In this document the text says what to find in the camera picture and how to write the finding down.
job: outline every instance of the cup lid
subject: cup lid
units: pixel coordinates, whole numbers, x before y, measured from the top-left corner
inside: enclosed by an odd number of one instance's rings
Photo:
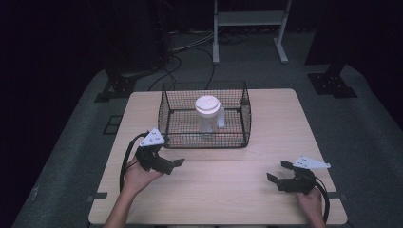
[[[220,101],[216,97],[206,95],[201,96],[195,103],[196,110],[203,117],[213,117],[220,109]]]

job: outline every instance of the dark background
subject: dark background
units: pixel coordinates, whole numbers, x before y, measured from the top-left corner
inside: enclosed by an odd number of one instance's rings
[[[220,0],[220,9],[284,6],[279,0],[239,2]],[[212,0],[166,3],[169,30],[212,28]],[[402,10],[399,1],[294,0],[287,30],[317,28],[306,64],[354,67],[403,126]],[[0,17],[0,226],[8,227],[92,77],[110,63],[160,67],[165,46],[154,1],[8,0],[0,3]]]

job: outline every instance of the metal wire basket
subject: metal wire basket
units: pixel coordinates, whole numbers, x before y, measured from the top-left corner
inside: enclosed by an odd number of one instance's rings
[[[195,102],[211,95],[224,107],[225,126],[200,132]],[[251,133],[251,105],[246,83],[211,82],[163,84],[158,128],[165,148],[243,148]]]

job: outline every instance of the white cup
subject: white cup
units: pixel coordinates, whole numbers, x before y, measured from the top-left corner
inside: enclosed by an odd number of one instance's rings
[[[212,133],[217,130],[218,114],[221,109],[220,101],[213,96],[201,96],[196,102],[196,113],[199,116],[199,130],[202,133]]]

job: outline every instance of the floor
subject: floor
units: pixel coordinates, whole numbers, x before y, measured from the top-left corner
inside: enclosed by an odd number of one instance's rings
[[[399,227],[403,131],[365,78],[350,66],[341,77],[357,98],[317,95],[307,74],[324,72],[328,66],[304,65],[313,32],[285,33],[287,65],[279,61],[274,36],[268,32],[226,38],[229,42],[220,45],[216,66],[211,43],[177,53],[166,65],[174,78],[163,77],[167,73],[161,69],[138,80],[134,90],[161,90],[162,82],[172,80],[207,82],[212,75],[213,81],[244,80],[248,88],[292,88],[324,160],[332,165],[329,172],[349,218],[340,227]],[[172,35],[176,48],[201,38],[202,34]],[[127,103],[127,98],[94,103],[106,82],[104,71],[94,75],[13,227],[95,227],[87,217],[115,138],[106,125],[112,116],[123,115]]]

